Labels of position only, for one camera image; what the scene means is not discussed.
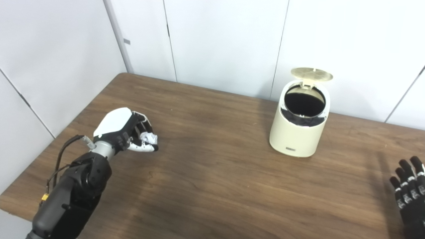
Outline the white and black left hand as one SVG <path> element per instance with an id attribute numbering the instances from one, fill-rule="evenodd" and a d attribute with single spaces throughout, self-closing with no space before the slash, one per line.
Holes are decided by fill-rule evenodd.
<path id="1" fill-rule="evenodd" d="M 105 115 L 94 130 L 94 151 L 155 152 L 158 151 L 158 136 L 146 115 L 127 107 L 115 109 Z"/>

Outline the white and black right hand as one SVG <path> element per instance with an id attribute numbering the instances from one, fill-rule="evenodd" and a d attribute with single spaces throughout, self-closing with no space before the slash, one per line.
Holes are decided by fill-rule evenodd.
<path id="1" fill-rule="evenodd" d="M 395 201 L 402 222 L 406 239 L 423 239 L 425 237 L 425 173 L 424 164 L 417 156 L 410 162 L 399 161 L 400 167 L 389 181 L 394 188 Z"/>

